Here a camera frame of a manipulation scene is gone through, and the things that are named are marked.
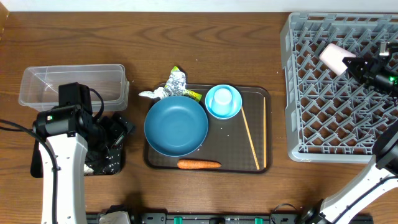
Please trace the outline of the dark blue plate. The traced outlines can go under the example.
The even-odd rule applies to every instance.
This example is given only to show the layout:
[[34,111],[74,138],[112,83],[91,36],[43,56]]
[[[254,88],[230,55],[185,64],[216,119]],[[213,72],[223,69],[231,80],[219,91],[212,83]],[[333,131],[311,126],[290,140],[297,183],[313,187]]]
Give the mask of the dark blue plate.
[[198,149],[208,134],[203,107],[186,96],[170,96],[148,111],[144,134],[149,145],[169,157],[186,156]]

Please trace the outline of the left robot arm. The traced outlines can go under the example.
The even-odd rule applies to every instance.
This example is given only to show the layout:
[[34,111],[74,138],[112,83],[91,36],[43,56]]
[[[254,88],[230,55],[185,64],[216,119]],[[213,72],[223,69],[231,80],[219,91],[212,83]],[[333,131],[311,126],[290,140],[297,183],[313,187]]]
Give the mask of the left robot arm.
[[98,118],[82,105],[40,112],[32,129],[42,161],[42,223],[87,223],[85,175],[113,175],[122,169],[124,138],[134,125],[115,113]]

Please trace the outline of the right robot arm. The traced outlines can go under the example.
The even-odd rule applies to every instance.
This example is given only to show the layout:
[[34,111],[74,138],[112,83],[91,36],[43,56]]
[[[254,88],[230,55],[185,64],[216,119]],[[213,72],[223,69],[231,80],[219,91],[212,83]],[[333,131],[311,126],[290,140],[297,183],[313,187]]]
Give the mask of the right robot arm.
[[[365,59],[328,44],[320,60],[337,75],[347,71],[357,82],[397,98],[397,75],[387,69],[397,44],[382,42],[377,58]],[[303,212],[296,223],[349,223],[382,194],[397,187],[397,123],[378,137],[368,165],[343,189]]]

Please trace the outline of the white rice pile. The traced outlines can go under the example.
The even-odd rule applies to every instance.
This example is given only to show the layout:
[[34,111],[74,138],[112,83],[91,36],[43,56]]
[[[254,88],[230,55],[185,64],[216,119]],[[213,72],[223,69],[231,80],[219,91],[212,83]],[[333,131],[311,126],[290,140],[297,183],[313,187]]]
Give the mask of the white rice pile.
[[108,153],[88,151],[85,157],[84,175],[114,175],[121,171],[121,152],[118,149]]

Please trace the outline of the white pink cup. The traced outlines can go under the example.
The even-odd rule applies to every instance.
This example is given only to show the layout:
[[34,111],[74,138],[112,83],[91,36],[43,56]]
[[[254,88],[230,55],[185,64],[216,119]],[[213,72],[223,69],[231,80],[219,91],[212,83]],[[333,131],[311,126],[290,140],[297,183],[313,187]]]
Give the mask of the white pink cup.
[[356,56],[335,44],[328,44],[320,54],[320,60],[338,76],[347,70],[347,66],[343,63],[345,57]]

